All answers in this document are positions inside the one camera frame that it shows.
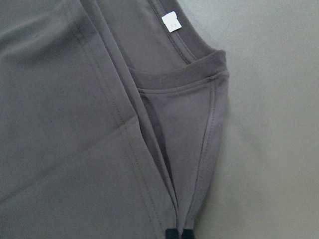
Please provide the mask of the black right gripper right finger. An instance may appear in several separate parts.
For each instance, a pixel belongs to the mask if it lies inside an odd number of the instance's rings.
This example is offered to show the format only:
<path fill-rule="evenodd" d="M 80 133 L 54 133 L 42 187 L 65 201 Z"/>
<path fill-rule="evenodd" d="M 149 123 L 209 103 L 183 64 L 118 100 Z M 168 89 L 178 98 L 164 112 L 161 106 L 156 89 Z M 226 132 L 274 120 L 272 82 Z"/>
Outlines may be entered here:
<path fill-rule="evenodd" d="M 193 229 L 184 229 L 181 234 L 181 239 L 195 239 L 195 234 Z"/>

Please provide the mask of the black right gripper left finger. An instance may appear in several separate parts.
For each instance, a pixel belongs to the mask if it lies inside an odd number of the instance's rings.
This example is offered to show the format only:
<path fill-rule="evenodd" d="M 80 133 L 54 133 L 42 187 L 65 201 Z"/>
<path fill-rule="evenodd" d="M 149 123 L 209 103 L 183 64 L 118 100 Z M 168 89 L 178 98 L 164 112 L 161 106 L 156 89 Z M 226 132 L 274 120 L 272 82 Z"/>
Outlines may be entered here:
<path fill-rule="evenodd" d="M 165 239 L 179 239 L 179 232 L 177 229 L 166 229 Z"/>

